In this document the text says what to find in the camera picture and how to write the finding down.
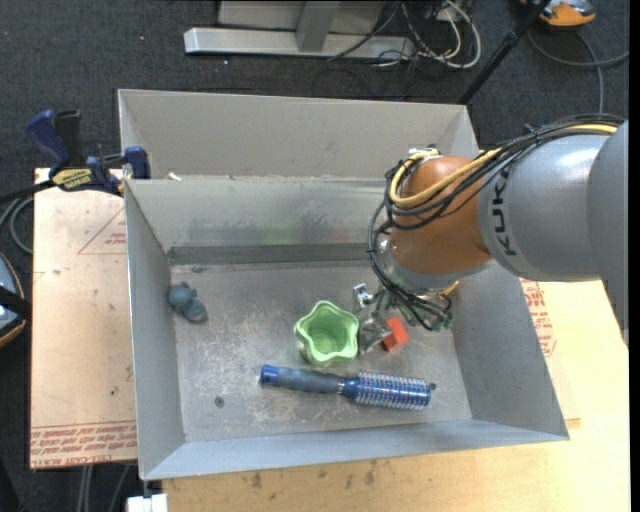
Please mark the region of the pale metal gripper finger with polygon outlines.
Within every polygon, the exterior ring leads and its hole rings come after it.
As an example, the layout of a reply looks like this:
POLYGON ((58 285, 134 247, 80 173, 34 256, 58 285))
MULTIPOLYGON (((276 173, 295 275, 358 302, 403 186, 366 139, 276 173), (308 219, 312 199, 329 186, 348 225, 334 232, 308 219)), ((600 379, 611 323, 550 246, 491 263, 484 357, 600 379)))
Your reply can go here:
POLYGON ((353 311, 361 312, 366 310, 375 302, 375 295, 367 290, 365 283, 360 283, 352 291, 353 311))
POLYGON ((364 355, 370 352, 391 334, 392 330, 389 326, 379 319, 370 318, 362 321, 358 330, 359 354, 364 355))

